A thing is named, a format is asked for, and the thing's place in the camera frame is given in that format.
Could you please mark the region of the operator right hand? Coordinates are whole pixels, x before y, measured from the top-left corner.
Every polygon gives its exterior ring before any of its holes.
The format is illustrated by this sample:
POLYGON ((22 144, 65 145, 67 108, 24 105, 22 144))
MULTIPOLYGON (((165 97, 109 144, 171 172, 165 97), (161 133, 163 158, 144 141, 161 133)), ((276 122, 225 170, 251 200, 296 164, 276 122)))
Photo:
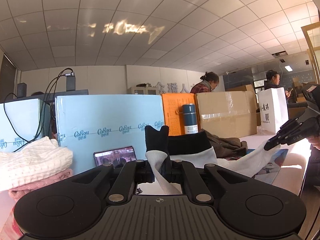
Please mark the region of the operator right hand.
POLYGON ((320 136, 310 136, 307 138, 308 142, 311 144, 311 149, 320 151, 320 136))

